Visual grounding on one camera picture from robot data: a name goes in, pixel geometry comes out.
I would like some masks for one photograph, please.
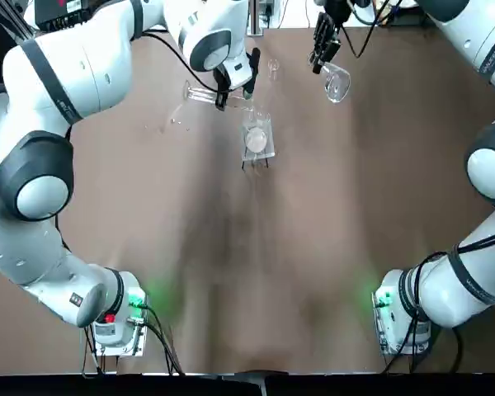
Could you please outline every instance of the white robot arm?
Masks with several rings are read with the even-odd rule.
[[[495,0],[418,3],[495,87]],[[495,121],[467,153],[465,168],[471,184],[495,206]],[[455,328],[495,304],[495,212],[451,252],[420,267],[392,270],[373,294],[377,333],[386,353],[412,353],[413,338],[406,336],[415,317],[415,348],[421,353],[429,344],[431,322]]]
[[[0,86],[0,272],[67,323],[94,321],[97,340],[127,345],[128,318],[146,295],[129,272],[86,265],[49,218],[73,192],[71,125],[123,100],[132,80],[130,41],[160,24],[188,64],[219,68],[234,89],[252,69],[244,47],[248,0],[120,0],[87,23],[30,40],[3,60]]]

